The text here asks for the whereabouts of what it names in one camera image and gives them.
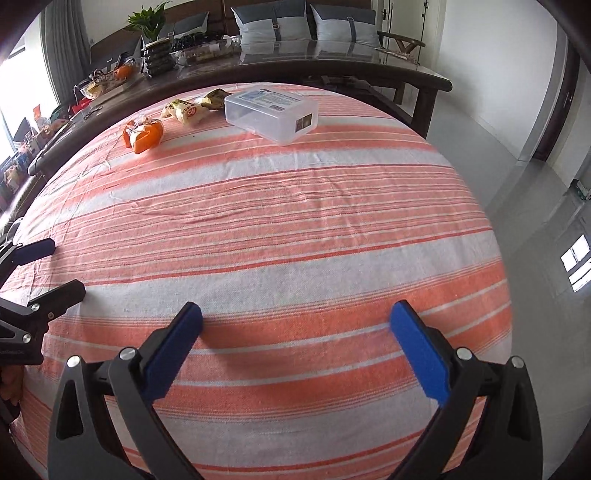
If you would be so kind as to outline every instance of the plant pot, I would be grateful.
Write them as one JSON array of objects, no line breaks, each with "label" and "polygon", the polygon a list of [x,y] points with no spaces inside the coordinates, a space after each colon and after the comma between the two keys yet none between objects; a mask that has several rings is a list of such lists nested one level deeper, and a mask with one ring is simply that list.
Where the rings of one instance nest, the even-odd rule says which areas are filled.
[{"label": "plant pot", "polygon": [[174,68],[175,61],[170,55],[171,48],[172,42],[170,38],[162,38],[146,44],[144,56],[148,75],[155,77]]}]

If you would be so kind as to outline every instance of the silver bolt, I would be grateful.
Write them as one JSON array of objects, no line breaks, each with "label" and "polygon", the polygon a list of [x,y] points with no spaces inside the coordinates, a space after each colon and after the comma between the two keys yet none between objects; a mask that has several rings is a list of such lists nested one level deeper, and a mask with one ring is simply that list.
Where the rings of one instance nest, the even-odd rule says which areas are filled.
[{"label": "silver bolt", "polygon": [[460,360],[468,361],[472,358],[472,352],[465,346],[461,346],[456,350],[456,355]]},{"label": "silver bolt", "polygon": [[131,360],[133,357],[135,357],[135,348],[131,346],[125,347],[119,353],[119,358],[122,360]]},{"label": "silver bolt", "polygon": [[72,355],[68,361],[66,362],[66,365],[70,368],[74,368],[76,365],[78,365],[80,363],[80,357],[78,355]]},{"label": "silver bolt", "polygon": [[525,362],[520,356],[511,357],[511,363],[515,368],[523,368],[525,367]]}]

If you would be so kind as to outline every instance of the curtain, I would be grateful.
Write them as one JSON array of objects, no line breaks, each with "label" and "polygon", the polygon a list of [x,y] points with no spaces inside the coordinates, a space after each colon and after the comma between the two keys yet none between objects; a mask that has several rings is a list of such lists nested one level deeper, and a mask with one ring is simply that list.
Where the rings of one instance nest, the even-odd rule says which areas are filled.
[{"label": "curtain", "polygon": [[80,0],[53,0],[41,12],[41,46],[59,104],[74,102],[74,85],[90,74],[90,45]]}]

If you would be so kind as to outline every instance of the human hand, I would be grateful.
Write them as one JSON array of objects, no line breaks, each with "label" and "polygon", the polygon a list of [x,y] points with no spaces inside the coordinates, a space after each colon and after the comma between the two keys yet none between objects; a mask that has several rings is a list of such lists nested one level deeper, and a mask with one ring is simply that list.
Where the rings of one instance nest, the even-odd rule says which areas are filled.
[{"label": "human hand", "polygon": [[10,400],[16,406],[22,397],[22,381],[25,369],[22,365],[4,365],[0,367],[0,397]]}]

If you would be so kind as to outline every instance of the tablecloth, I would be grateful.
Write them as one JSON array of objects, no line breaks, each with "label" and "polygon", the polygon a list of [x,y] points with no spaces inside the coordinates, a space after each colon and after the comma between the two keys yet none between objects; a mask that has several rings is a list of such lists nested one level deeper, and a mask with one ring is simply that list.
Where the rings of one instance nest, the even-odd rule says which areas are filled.
[{"label": "tablecloth", "polygon": [[[277,87],[319,103],[318,127],[292,145],[211,112],[194,128],[165,121],[163,142],[135,155],[121,140],[124,119],[27,212],[15,241],[50,236],[58,247],[19,268],[2,296],[25,304],[74,278],[87,288],[51,322],[44,363],[27,368],[13,430],[39,471],[65,360],[139,346],[189,300],[204,331],[155,407],[208,480],[386,478],[436,409],[388,328],[397,300],[453,346],[508,358],[498,246],[448,161],[371,106]],[[143,113],[158,116],[167,101]],[[109,409],[130,460],[144,465],[112,400]]]}]

